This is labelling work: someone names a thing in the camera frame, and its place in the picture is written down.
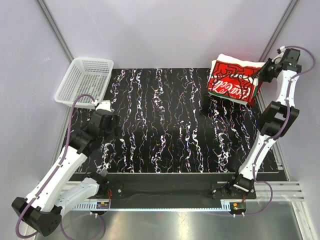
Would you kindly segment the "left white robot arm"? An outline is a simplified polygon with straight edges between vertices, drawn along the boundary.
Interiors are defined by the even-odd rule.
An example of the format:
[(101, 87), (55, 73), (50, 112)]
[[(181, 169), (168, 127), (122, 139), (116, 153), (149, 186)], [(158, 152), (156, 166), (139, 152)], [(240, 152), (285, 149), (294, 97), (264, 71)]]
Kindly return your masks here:
[(16, 197), (11, 204), (18, 215), (16, 235), (21, 239), (34, 236), (20, 233), (20, 224), (24, 222), (37, 234), (46, 237), (75, 206), (90, 197), (107, 195), (109, 186), (105, 170), (89, 172), (78, 185), (65, 193), (62, 190), (104, 140), (114, 140), (120, 134), (120, 117), (112, 111), (108, 100), (97, 104), (86, 125), (76, 130), (68, 129), (66, 144), (48, 173), (26, 197)]

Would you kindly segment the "white t shirt red print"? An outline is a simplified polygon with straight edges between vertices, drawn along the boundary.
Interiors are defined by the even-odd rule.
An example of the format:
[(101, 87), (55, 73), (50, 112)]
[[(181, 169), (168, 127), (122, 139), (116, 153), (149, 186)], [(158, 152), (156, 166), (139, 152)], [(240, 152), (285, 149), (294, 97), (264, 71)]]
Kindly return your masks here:
[(263, 62), (240, 60), (221, 53), (211, 62), (207, 91), (213, 96), (247, 106), (259, 83), (251, 75), (263, 65)]

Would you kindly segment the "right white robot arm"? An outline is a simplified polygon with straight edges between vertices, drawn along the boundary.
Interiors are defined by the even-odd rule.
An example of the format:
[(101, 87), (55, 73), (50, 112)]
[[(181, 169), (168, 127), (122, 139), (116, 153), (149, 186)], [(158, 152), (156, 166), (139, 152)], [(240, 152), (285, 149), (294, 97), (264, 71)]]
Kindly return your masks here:
[(252, 76), (263, 82), (277, 81), (276, 100), (263, 111), (258, 121), (255, 142), (245, 162), (239, 167), (225, 187), (232, 198), (247, 195), (253, 189), (257, 172), (266, 154), (276, 141), (283, 137), (299, 116), (294, 95), (302, 66), (298, 64), (301, 52), (295, 48), (281, 47), (278, 56), (269, 58)]

